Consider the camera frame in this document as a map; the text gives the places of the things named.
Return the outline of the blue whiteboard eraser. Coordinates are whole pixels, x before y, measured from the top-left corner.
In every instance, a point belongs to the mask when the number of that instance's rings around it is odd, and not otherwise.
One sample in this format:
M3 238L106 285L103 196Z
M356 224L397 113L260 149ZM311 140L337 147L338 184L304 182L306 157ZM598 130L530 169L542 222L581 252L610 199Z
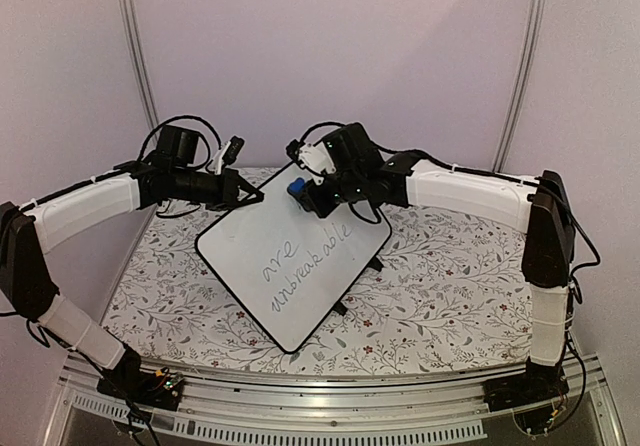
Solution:
M304 178L299 177L296 178L294 181L292 181L288 187L287 187L287 193L289 195L291 195L292 197L299 197L301 196L304 191L305 191L305 187L306 187L306 181Z

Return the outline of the white whiteboard black frame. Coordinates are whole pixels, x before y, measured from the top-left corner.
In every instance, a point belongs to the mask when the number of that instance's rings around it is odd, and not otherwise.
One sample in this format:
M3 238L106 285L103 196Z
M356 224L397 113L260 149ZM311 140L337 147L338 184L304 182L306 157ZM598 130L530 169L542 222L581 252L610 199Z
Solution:
M196 236L214 276L285 353L300 349L391 237L366 203L327 218L288 194L307 172L289 163L260 185L262 202L229 211Z

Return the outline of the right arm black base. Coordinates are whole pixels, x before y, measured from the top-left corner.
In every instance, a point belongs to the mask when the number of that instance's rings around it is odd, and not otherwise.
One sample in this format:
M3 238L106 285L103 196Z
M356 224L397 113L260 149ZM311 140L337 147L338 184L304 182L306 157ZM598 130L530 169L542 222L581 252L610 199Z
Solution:
M569 386L560 363L541 366L530 359L523 373L487 380L483 383L484 402L491 412L523 408L513 416L525 434L547 434L566 410Z

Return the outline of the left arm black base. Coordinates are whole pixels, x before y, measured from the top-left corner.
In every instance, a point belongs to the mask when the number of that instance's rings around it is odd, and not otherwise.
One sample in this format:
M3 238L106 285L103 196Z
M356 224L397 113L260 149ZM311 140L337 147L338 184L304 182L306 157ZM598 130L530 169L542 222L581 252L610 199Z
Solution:
M97 391L117 399L153 408L176 411L184 390L184 377L162 367L155 372L141 369L141 357L128 345L113 369L101 370Z

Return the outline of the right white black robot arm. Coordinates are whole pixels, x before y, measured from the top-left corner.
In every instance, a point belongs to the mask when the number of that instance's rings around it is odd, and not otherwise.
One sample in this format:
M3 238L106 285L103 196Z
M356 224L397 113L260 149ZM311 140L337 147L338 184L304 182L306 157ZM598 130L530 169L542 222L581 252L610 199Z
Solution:
M359 154L327 144L305 144L290 156L311 177L294 181L288 192L320 218L341 204L366 201L372 207L443 208L524 234L521 270L531 289L531 369L518 378L516 388L527 402L539 401L554 388L553 369L559 367L567 342L569 296L579 292L575 237L585 233L558 174L499 175L445 164L420 150L384 159L377 148Z

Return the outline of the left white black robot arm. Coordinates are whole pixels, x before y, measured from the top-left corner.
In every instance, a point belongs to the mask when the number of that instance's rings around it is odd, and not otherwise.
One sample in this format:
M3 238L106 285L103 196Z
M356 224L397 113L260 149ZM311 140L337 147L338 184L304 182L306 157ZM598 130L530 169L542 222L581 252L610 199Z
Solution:
M233 168L212 174L130 161L21 207L6 202L1 206L1 290L16 315L111 370L111 385L126 399L141 399L149 389L146 374L124 361L121 340L60 292L47 255L101 223L169 199L229 211L263 198Z

